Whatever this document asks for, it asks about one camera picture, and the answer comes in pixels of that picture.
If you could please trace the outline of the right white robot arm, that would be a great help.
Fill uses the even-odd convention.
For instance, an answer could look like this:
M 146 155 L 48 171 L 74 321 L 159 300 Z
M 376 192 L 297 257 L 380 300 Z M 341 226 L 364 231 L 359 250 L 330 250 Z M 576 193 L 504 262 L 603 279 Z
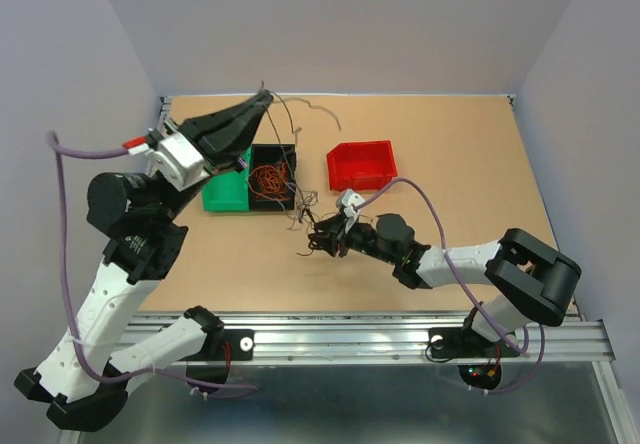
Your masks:
M 333 257 L 355 251 L 390 264 L 393 277 L 409 289 L 493 285 L 499 292 L 494 300 L 476 302 L 461 327 L 439 331 L 438 361 L 484 358 L 496 345 L 516 355 L 506 337 L 530 323 L 560 326 L 582 275 L 575 261 L 519 228 L 497 241 L 445 251 L 419 243 L 398 214 L 368 224 L 339 213 L 315 224 L 309 247 Z

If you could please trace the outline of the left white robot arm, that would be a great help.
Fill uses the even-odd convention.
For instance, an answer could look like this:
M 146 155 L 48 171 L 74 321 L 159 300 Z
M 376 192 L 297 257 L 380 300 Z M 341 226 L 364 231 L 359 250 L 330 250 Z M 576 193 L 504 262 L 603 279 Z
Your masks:
M 14 382 L 27 399 L 47 405 L 57 428 L 101 430 L 139 386 L 170 376 L 179 360 L 230 358 L 223 321 L 201 306 L 140 343 L 120 349 L 119 342 L 179 256 L 188 230 L 176 218 L 211 179 L 246 168 L 245 153 L 272 100 L 262 89 L 214 113 L 167 120 L 115 150 L 147 158 L 150 173 L 105 172 L 91 180 L 87 220 L 108 240 L 96 277 L 81 306 L 66 307 L 59 343 Z

